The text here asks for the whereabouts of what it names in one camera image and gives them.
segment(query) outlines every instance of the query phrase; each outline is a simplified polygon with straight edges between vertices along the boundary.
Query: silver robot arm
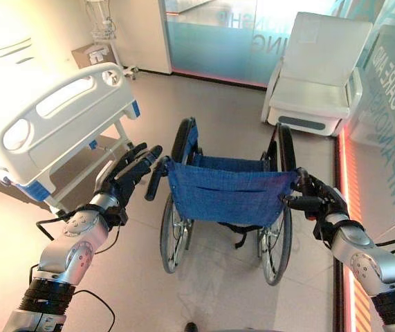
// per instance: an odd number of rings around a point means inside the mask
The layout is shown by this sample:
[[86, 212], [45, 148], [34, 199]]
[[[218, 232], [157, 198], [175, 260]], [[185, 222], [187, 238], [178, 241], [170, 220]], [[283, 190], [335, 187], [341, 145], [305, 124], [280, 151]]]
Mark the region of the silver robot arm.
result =
[[336, 188], [304, 169], [298, 172], [295, 189], [302, 196], [285, 196], [283, 202], [316, 220], [315, 238], [353, 272], [382, 318], [384, 331], [395, 332], [395, 256], [378, 247], [357, 221], [349, 220], [347, 204]]
[[75, 287], [113, 226], [127, 221], [125, 206], [141, 178], [162, 152], [145, 143], [99, 173], [94, 197], [66, 221], [61, 235], [42, 252], [38, 271], [3, 332], [60, 332]]

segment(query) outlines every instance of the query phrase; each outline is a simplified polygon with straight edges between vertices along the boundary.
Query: blue fabric backrest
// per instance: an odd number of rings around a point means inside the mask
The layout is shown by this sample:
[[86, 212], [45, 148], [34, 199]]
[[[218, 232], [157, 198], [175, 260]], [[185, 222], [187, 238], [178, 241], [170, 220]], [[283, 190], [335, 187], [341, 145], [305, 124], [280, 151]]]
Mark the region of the blue fabric backrest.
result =
[[263, 172], [261, 161], [197, 155], [193, 165], [167, 163], [168, 180], [183, 218], [267, 226], [283, 210], [296, 172]]

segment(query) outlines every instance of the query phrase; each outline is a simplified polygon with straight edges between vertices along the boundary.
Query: hospital bed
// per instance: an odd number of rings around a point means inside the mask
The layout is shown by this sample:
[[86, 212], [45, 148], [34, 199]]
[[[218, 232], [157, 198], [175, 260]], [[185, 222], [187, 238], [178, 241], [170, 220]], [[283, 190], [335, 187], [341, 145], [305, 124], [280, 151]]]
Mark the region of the hospital bed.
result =
[[[115, 64], [83, 68], [56, 82], [35, 70], [25, 74], [20, 67], [0, 66], [9, 75], [0, 78], [0, 181], [46, 202], [53, 211], [67, 211], [61, 200], [82, 179], [117, 148], [132, 147], [120, 119], [126, 115], [135, 120], [138, 104]], [[11, 78], [21, 86], [11, 84]], [[81, 149], [95, 149], [95, 139], [110, 126], [119, 134], [114, 144], [65, 187], [56, 188], [50, 175]]]

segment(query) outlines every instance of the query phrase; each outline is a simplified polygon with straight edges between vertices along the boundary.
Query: glass partition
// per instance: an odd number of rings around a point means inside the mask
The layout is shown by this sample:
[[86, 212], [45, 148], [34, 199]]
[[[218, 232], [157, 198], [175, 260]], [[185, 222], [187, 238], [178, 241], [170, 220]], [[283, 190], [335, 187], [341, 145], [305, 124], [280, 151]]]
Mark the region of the glass partition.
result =
[[343, 2], [166, 0], [173, 71], [266, 86], [297, 12], [336, 15]]

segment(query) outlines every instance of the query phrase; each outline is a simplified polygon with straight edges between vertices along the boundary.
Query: white armchair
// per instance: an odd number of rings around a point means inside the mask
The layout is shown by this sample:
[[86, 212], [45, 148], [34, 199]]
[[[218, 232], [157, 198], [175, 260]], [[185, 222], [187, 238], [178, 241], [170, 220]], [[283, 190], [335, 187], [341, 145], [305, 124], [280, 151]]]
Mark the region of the white armchair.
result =
[[285, 57], [271, 75], [261, 121], [337, 135], [357, 109], [356, 67], [372, 24], [299, 12]]

